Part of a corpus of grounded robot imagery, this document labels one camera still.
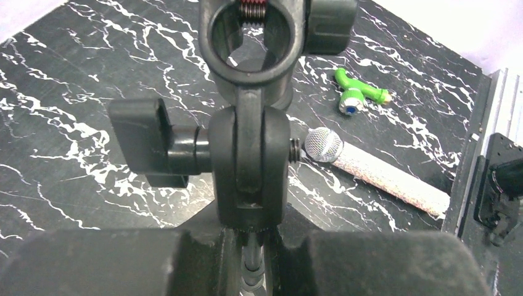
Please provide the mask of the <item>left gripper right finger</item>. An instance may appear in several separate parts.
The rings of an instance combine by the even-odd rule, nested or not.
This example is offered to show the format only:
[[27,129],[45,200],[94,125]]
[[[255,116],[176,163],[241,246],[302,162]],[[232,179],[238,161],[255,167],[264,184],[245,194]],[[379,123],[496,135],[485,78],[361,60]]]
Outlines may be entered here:
[[439,231],[325,231],[287,205],[265,236],[271,295],[490,295],[469,249]]

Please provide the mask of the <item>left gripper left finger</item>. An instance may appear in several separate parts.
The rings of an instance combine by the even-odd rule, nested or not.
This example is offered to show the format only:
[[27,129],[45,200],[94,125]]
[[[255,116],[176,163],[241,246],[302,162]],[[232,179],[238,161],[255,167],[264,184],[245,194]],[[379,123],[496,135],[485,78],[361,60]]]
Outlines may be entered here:
[[1,294],[238,295],[240,260],[212,202],[176,228],[34,235],[1,270]]

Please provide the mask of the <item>rhinestone glitter microphone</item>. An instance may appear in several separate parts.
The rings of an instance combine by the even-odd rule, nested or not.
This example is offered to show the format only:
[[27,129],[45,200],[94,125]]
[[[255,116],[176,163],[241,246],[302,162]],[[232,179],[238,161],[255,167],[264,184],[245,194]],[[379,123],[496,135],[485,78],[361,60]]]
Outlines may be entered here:
[[351,145],[333,130],[310,130],[305,152],[316,162],[330,163],[424,212],[444,218],[450,196],[415,176]]

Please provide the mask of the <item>tall black tripod stand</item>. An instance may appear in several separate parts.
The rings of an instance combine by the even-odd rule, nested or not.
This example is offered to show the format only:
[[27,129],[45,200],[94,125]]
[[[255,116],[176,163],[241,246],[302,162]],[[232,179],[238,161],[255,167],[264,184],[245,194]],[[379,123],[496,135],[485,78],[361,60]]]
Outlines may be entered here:
[[282,223],[288,165],[300,158],[286,116],[295,64],[348,46],[356,1],[201,1],[199,47],[229,106],[206,129],[175,126],[161,99],[115,100],[108,113],[129,169],[153,187],[186,187],[213,176],[217,226],[187,225],[176,249],[170,294],[260,292],[265,234]]

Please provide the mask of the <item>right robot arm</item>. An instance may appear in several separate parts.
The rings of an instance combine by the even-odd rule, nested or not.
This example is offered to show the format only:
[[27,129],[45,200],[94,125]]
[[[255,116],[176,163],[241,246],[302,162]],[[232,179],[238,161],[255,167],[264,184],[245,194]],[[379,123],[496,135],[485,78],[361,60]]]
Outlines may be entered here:
[[501,247],[522,227],[522,146],[493,133],[480,159],[484,165],[474,218],[490,230],[491,244]]

